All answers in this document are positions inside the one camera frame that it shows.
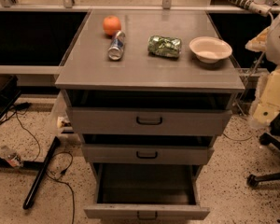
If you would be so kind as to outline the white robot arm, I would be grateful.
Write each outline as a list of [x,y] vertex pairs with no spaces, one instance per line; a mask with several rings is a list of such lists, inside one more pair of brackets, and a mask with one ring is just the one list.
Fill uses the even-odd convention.
[[280,13],[271,25],[245,44],[251,51],[265,53],[266,59],[276,65],[269,75],[261,75],[256,98],[249,110],[253,128],[269,126],[280,113]]

